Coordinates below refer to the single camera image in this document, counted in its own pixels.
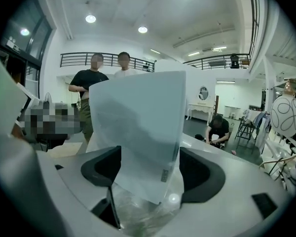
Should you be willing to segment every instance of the light fixture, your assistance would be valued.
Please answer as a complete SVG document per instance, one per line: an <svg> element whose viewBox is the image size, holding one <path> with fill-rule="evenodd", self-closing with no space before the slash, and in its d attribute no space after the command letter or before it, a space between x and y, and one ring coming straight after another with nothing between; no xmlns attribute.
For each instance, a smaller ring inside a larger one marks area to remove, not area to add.
<svg viewBox="0 0 296 237"><path fill-rule="evenodd" d="M158 51L151 49L152 52L160 54Z"/></svg>
<svg viewBox="0 0 296 237"><path fill-rule="evenodd" d="M215 50L221 50L221 49L225 49L225 48L227 48L227 47L226 46L215 47L215 48L213 48L213 51L215 51Z"/></svg>
<svg viewBox="0 0 296 237"><path fill-rule="evenodd" d="M145 26L141 26L140 28L138 28L138 32L140 32L141 34L145 34L147 31L148 29Z"/></svg>
<svg viewBox="0 0 296 237"><path fill-rule="evenodd" d="M96 17L93 15L88 15L85 17L85 21L87 21L88 23L94 23L96 20Z"/></svg>
<svg viewBox="0 0 296 237"><path fill-rule="evenodd" d="M193 55L196 55L196 54L199 54L199 52L189 54L189 56L193 56Z"/></svg>
<svg viewBox="0 0 296 237"><path fill-rule="evenodd" d="M26 28L23 28L22 30L21 30L21 35L23 35L23 36L27 36L27 35L29 35L30 34L30 32L29 32L29 30L28 29L26 29Z"/></svg>
<svg viewBox="0 0 296 237"><path fill-rule="evenodd" d="M296 83L296 79L287 80L283 95L274 101L270 113L272 128L286 138L296 134L296 92L291 82Z"/></svg>
<svg viewBox="0 0 296 237"><path fill-rule="evenodd" d="M217 81L217 83L236 83L235 81Z"/></svg>

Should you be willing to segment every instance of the recessed ceiling light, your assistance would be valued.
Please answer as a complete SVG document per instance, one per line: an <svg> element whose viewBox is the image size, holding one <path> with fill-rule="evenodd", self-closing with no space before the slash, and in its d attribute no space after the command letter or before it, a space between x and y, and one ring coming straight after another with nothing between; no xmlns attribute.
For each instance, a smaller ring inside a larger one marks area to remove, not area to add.
<svg viewBox="0 0 296 237"><path fill-rule="evenodd" d="M27 36L27 35L29 35L30 34L30 32L29 32L29 30L28 29L26 29L26 28L23 28L22 30L21 30L21 32L20 32L23 36Z"/></svg>
<svg viewBox="0 0 296 237"><path fill-rule="evenodd" d="M158 51L151 49L152 52L160 54Z"/></svg>
<svg viewBox="0 0 296 237"><path fill-rule="evenodd" d="M196 55L196 54L199 54L199 52L189 54L189 56L193 56L193 55Z"/></svg>
<svg viewBox="0 0 296 237"><path fill-rule="evenodd" d="M145 34L147 31L148 29L145 26L141 26L140 28L138 28L138 32L140 32L141 34Z"/></svg>
<svg viewBox="0 0 296 237"><path fill-rule="evenodd" d="M235 81L217 81L217 83L235 83Z"/></svg>
<svg viewBox="0 0 296 237"><path fill-rule="evenodd" d="M85 21L87 21L88 23L94 23L96 20L97 19L93 15L88 15L85 17Z"/></svg>
<svg viewBox="0 0 296 237"><path fill-rule="evenodd" d="M221 47L215 47L215 48L213 48L213 50L220 50L220 49L225 49L225 48L227 48L226 46L221 46Z"/></svg>

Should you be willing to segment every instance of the man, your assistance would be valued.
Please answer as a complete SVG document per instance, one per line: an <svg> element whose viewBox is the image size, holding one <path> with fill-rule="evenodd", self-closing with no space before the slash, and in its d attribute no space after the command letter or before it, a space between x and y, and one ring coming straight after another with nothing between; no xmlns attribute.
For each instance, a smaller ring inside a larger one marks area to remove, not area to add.
<svg viewBox="0 0 296 237"><path fill-rule="evenodd" d="M122 69L117 71L114 74L115 78L122 78L122 77L133 76L137 74L135 70L129 68L129 62L130 62L129 53L121 52L118 55L118 63L122 67Z"/></svg>
<svg viewBox="0 0 296 237"><path fill-rule="evenodd" d="M219 136L218 140L212 141L212 135ZM214 116L213 120L209 123L209 126L205 132L207 144L217 144L218 142L224 143L229 139L229 123L220 115Z"/></svg>
<svg viewBox="0 0 296 237"><path fill-rule="evenodd" d="M103 55L95 53L91 58L91 68L79 71L69 86L69 91L80 93L80 121L83 123L82 132L87 143L89 143L93 133L89 106L89 87L95 83L108 80L106 75L98 71L102 64Z"/></svg>

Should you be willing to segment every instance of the white balloon ornament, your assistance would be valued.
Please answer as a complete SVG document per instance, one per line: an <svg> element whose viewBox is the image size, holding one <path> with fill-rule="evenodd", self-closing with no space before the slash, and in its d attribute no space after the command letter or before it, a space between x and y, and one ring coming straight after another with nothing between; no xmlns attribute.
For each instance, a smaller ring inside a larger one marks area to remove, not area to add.
<svg viewBox="0 0 296 237"><path fill-rule="evenodd" d="M284 94L278 97L271 110L272 128L285 137L296 134L296 98Z"/></svg>

